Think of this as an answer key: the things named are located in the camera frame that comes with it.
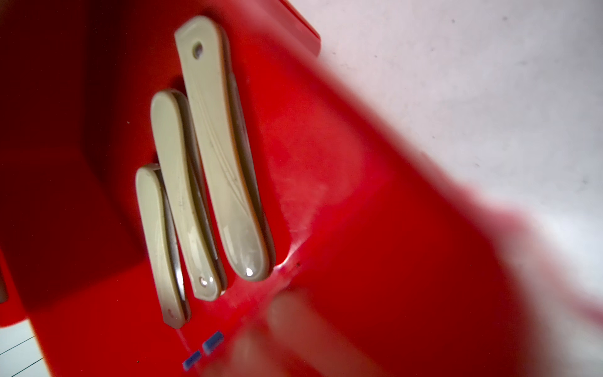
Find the olive fruit knife bottom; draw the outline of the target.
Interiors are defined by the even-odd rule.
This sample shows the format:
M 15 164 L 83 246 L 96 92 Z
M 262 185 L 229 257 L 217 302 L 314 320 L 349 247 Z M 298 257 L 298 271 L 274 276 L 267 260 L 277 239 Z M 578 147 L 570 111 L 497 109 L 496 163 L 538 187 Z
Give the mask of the olive fruit knife bottom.
M 174 34 L 210 202 L 225 255 L 246 281 L 265 280 L 274 245 L 262 208 L 229 40 L 196 16 Z

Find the olive fruit knife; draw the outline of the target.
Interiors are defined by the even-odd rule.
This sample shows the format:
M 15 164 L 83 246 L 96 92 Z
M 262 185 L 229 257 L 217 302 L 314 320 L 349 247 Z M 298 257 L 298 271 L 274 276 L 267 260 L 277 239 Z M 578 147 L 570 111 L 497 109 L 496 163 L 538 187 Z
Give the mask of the olive fruit knife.
M 191 317 L 180 262 L 177 234 L 158 164 L 138 169 L 138 209 L 163 321 L 182 328 Z
M 262 208 L 229 40 L 196 16 L 174 34 L 210 202 L 225 255 L 246 281 L 265 280 L 274 245 Z
M 152 134 L 193 295 L 213 302 L 220 297 L 222 284 L 195 203 L 181 99 L 173 90 L 153 96 Z

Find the red drawer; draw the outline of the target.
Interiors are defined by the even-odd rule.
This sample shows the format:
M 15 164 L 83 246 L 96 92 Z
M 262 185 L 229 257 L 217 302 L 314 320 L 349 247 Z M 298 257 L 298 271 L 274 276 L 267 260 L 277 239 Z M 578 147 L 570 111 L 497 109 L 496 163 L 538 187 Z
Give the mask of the red drawer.
M 184 86 L 174 32 L 206 15 L 231 46 L 270 278 L 227 270 L 213 303 L 163 322 L 136 170 L 152 95 Z M 183 376 L 214 333 L 303 294 L 389 376 L 523 376 L 527 321 L 493 239 L 317 60 L 284 1 L 8 1 L 1 7 L 1 253 L 9 325 L 28 318 L 56 376 Z

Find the olive fruit knife top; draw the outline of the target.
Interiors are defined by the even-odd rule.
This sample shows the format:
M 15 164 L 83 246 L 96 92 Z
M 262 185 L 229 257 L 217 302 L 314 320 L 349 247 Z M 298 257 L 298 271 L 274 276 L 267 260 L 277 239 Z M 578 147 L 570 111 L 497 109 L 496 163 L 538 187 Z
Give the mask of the olive fruit knife top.
M 191 317 L 180 262 L 177 234 L 158 164 L 138 169 L 138 209 L 163 321 L 182 328 Z

